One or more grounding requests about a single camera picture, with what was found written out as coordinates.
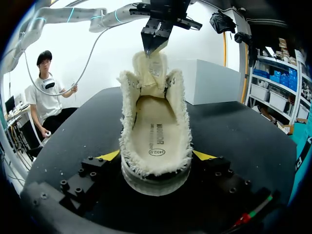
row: shoe insole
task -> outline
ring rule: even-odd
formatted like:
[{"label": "shoe insole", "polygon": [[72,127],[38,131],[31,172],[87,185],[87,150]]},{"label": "shoe insole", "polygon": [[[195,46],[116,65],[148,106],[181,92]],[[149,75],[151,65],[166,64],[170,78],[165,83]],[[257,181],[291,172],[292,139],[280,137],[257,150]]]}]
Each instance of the shoe insole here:
[{"label": "shoe insole", "polygon": [[141,96],[136,104],[132,141],[143,164],[154,172],[181,166],[180,130],[166,99]]}]

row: hand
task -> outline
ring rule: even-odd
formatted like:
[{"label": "hand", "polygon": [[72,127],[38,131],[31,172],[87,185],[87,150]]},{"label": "hand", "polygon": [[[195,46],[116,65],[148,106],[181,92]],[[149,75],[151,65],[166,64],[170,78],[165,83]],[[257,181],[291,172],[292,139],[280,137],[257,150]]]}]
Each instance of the hand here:
[{"label": "hand", "polygon": [[77,91],[78,91],[78,86],[75,85],[75,86],[72,88],[72,93],[74,94],[74,93],[76,93]]},{"label": "hand", "polygon": [[46,133],[49,133],[49,130],[46,130],[44,127],[42,127],[40,132],[43,138],[47,138]]}]

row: shoe sole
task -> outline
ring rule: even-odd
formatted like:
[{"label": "shoe sole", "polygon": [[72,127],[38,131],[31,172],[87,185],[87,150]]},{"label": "shoe sole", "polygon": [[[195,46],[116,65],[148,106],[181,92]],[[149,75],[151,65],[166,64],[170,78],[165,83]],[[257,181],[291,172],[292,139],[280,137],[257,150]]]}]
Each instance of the shoe sole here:
[{"label": "shoe sole", "polygon": [[190,169],[191,163],[173,178],[161,181],[150,180],[141,178],[138,174],[132,171],[124,157],[121,157],[121,171],[126,182],[137,192],[149,196],[163,196],[174,192],[185,183],[189,176]]}]

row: white sneaker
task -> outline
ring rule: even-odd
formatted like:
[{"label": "white sneaker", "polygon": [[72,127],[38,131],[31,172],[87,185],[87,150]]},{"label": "white sneaker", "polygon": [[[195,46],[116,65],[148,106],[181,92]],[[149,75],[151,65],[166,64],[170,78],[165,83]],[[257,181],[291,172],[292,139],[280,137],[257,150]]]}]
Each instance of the white sneaker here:
[{"label": "white sneaker", "polygon": [[118,79],[123,95],[120,149],[122,173],[136,191],[153,196],[172,193],[191,168],[192,135],[180,70],[167,72],[163,54],[133,58],[135,74]]}]

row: black bag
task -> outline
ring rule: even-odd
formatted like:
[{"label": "black bag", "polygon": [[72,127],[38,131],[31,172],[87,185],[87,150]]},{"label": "black bag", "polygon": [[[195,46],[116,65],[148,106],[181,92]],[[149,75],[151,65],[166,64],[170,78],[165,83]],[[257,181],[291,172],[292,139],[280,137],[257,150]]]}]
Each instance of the black bag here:
[{"label": "black bag", "polygon": [[235,33],[236,24],[231,17],[223,14],[220,10],[218,10],[218,13],[213,13],[213,16],[210,18],[210,24],[218,34],[227,31]]},{"label": "black bag", "polygon": [[248,45],[248,65],[249,67],[253,67],[258,55],[257,50],[254,46],[253,37],[246,33],[239,32],[234,35],[234,40],[237,43],[241,43],[243,41]]}]

